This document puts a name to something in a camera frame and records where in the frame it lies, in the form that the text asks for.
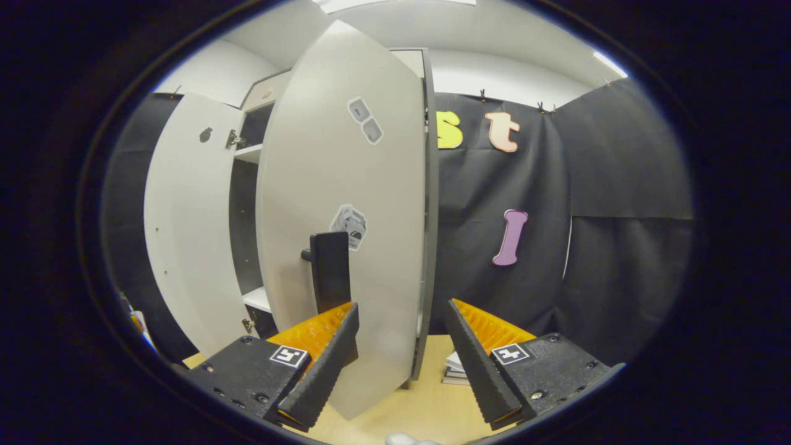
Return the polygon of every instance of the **stack of books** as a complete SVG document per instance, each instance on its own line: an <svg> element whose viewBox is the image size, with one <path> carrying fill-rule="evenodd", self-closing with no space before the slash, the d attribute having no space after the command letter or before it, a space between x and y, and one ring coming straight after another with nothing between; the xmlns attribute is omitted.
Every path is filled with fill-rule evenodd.
<svg viewBox="0 0 791 445"><path fill-rule="evenodd" d="M450 385L469 385L470 381L467 380L467 373L464 372L464 367L461 366L459 355L455 352L445 359L445 376L442 378L443 383Z"/></svg>

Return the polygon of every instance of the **white wall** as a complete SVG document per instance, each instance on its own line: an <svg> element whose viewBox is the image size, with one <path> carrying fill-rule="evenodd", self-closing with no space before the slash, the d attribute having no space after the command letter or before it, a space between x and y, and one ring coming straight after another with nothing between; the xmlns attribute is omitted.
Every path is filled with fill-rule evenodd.
<svg viewBox="0 0 791 445"><path fill-rule="evenodd" d="M199 93L236 107L253 82L280 71L272 63L238 45L217 40L176 68L154 92Z"/></svg>
<svg viewBox="0 0 791 445"><path fill-rule="evenodd" d="M430 50L434 91L486 96L535 107L560 108L592 88L546 68L496 55Z"/></svg>

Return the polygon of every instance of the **ceiling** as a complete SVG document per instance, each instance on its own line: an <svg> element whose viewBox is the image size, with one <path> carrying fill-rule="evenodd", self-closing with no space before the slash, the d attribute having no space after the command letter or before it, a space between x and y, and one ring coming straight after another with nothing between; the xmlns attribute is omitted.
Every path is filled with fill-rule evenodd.
<svg viewBox="0 0 791 445"><path fill-rule="evenodd" d="M568 32L506 0L477 6L432 0L380 2L326 14L292 0L251 19L224 40L291 68L332 23L345 21L388 48L425 47L497 55L532 63L596 88L619 76Z"/></svg>

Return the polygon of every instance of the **ceiling light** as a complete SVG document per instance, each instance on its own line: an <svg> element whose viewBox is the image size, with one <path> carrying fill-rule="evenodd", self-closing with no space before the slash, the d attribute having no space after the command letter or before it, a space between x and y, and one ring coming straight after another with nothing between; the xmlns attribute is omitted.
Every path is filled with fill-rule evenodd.
<svg viewBox="0 0 791 445"><path fill-rule="evenodd" d="M610 60L610 59L608 59L608 58L604 57L604 56L603 56L603 55L601 55L600 53L598 53L598 52L594 52L594 53L593 53L593 57L596 57L598 60L600 60L600 61L601 61L603 64L605 64L605 65L607 65L608 67L610 67L610 69L612 69L612 70L613 70L613 71L615 71L616 73L618 73L618 74L621 74L621 77L622 77L622 78L628 78L628 77L629 77L629 75L626 73L626 71L624 71L624 70L622 70L622 69L618 68L618 65L615 65L615 64L612 62L612 60Z"/></svg>
<svg viewBox="0 0 791 445"><path fill-rule="evenodd" d="M355 6L368 5L370 3L393 2L399 0L313 0L325 13L337 13L340 10L354 8ZM463 5L475 6L475 0L441 0L443 2L461 3Z"/></svg>

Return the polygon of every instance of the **open cabinet door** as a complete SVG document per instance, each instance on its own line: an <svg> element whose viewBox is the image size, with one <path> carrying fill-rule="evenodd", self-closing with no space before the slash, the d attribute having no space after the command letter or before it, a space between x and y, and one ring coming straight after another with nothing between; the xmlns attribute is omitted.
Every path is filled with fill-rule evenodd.
<svg viewBox="0 0 791 445"><path fill-rule="evenodd" d="M387 48L336 21L297 62L263 140L257 238L280 330L316 314L310 265L300 258L310 235L332 231L339 215L364 232L349 251L358 359L343 369L329 401L345 418L411 374L426 223L425 137L421 79Z"/></svg>
<svg viewBox="0 0 791 445"><path fill-rule="evenodd" d="M225 147L242 116L198 94L184 95L162 130L146 178L143 224L157 286L206 357L248 335L229 236L234 150Z"/></svg>

